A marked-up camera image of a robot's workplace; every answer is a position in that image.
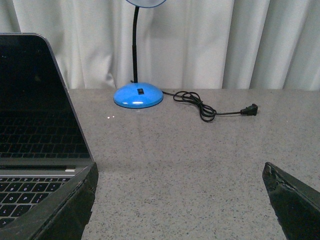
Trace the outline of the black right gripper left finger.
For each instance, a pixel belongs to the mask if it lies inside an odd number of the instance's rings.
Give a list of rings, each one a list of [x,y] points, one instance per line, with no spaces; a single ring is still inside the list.
[[[99,172],[92,163],[28,212],[0,229],[2,240],[80,240],[95,201]]]

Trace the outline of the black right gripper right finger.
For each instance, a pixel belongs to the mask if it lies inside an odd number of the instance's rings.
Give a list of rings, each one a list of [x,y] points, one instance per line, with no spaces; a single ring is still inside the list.
[[[262,179],[286,239],[320,238],[320,193],[299,179],[266,162]]]

